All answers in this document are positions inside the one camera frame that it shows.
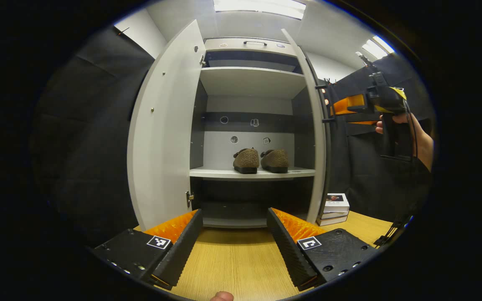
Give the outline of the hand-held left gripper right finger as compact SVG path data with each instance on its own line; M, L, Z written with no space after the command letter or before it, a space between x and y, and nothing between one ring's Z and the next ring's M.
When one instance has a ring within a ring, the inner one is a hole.
M325 231L298 217L268 208L267 227L299 291L334 282L379 253L348 231Z

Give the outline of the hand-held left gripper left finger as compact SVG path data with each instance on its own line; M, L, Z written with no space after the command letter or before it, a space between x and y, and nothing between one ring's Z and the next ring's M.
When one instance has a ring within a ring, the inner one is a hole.
M203 213L197 209L146 231L126 229L91 252L130 278L172 290L202 227Z

